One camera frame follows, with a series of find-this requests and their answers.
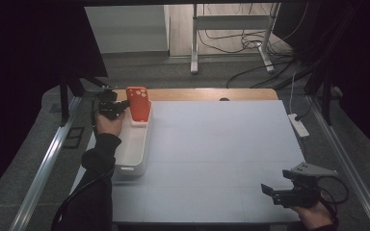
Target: hand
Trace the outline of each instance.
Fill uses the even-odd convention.
[[[114,120],[110,120],[104,115],[98,115],[96,118],[97,134],[100,135],[102,133],[109,133],[118,137],[121,133],[122,120],[124,117],[125,112],[120,113],[119,116]]]
[[[311,208],[295,206],[291,209],[299,214],[299,218],[308,230],[332,224],[330,212],[320,201]]]

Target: aluminum rail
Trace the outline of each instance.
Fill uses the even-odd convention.
[[[313,101],[310,97],[307,97],[309,104]],[[332,126],[329,126],[324,120],[322,114],[320,113],[321,107],[320,104],[314,100],[314,107],[311,107],[312,112],[317,117],[318,122],[320,123],[324,134],[326,135],[335,156],[337,157],[340,165],[342,166],[345,174],[347,175],[355,193],[358,196],[359,201],[361,202],[366,214],[370,218],[370,191],[364,184],[363,180],[359,176],[356,167],[351,161],[348,153],[344,149],[341,141],[337,137]]]
[[[51,142],[49,149],[47,149],[46,155],[39,167],[38,173],[32,182],[29,191],[26,193],[25,198],[17,212],[16,217],[13,220],[10,230],[25,230],[29,220],[35,211],[36,205],[40,199],[41,193],[44,186],[46,185],[47,179],[50,176],[53,166],[55,165],[56,159],[62,148],[62,144],[66,139],[68,130],[75,118],[77,108],[80,104],[80,97],[73,97],[69,106],[70,117],[64,127],[59,127],[56,132],[53,141]]]

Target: electrical outlet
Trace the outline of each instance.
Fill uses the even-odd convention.
[[[290,122],[293,125],[294,130],[296,131],[300,138],[308,137],[310,134],[308,133],[307,129],[305,129],[301,121],[296,121],[296,119],[294,119],[296,116],[297,116],[296,114],[288,115],[288,118],[290,119]]]

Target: white tray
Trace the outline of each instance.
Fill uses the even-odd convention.
[[[150,144],[152,109],[148,122],[135,122],[130,110],[126,111],[119,138],[122,143],[116,149],[116,170],[122,175],[143,175]]]

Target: white table surface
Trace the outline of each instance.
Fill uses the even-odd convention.
[[[152,111],[145,174],[133,178],[115,172],[112,178],[114,221],[299,220],[260,188],[263,183],[292,189],[281,171],[304,160],[281,101],[154,101]],[[94,142],[92,136],[88,149]],[[84,171],[80,167],[73,189]]]

